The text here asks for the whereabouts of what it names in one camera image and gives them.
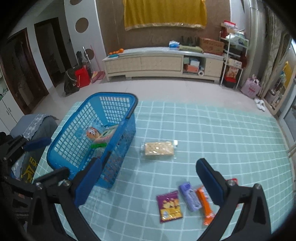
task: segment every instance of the orange snack wrapper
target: orange snack wrapper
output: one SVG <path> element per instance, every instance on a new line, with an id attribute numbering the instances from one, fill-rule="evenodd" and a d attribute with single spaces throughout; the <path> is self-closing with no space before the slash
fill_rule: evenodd
<path id="1" fill-rule="evenodd" d="M 204 186 L 198 188 L 195 193 L 200 200 L 200 203 L 202 204 L 203 210 L 205 212 L 204 225 L 209 225 L 215 217 L 215 214 L 211 210 L 209 204 L 209 194 Z"/>

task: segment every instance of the pink bag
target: pink bag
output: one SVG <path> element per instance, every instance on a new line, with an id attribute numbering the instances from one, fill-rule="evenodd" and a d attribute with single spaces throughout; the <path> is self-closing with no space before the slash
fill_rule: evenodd
<path id="1" fill-rule="evenodd" d="M 259 93 L 261 86 L 259 84 L 259 80 L 253 75 L 252 78 L 247 78 L 243 87 L 241 88 L 241 92 L 250 98 L 255 98 Z"/>

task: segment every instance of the shoe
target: shoe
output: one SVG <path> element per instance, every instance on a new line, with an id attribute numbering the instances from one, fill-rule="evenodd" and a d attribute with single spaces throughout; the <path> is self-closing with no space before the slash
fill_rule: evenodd
<path id="1" fill-rule="evenodd" d="M 265 104 L 263 100 L 260 100 L 256 105 L 259 110 L 265 111 Z"/>
<path id="2" fill-rule="evenodd" d="M 258 104 L 258 103 L 260 102 L 260 99 L 257 98 L 257 97 L 255 97 L 255 98 L 254 98 L 254 101 L 255 101 L 256 104 Z"/>

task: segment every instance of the purple snack packet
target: purple snack packet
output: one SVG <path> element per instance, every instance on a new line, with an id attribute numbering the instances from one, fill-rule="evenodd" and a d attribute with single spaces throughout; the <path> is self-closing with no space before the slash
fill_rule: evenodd
<path id="1" fill-rule="evenodd" d="M 180 185 L 179 189 L 185 199 L 188 209 L 191 212 L 195 212 L 202 207 L 196 193 L 193 191 L 193 188 L 192 188 L 190 182 Z"/>
<path id="2" fill-rule="evenodd" d="M 156 200 L 161 223 L 183 217 L 178 199 L 178 191 L 156 196 Z"/>

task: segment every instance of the brown wall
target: brown wall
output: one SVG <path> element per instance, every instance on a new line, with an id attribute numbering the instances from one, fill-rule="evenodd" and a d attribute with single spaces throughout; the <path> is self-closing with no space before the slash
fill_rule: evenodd
<path id="1" fill-rule="evenodd" d="M 168 46 L 169 41 L 184 37 L 218 40 L 220 23 L 230 20 L 229 0 L 206 0 L 207 26 L 204 30 L 182 27 L 150 27 L 125 31 L 123 0 L 96 0 L 106 53 L 120 48 Z"/>

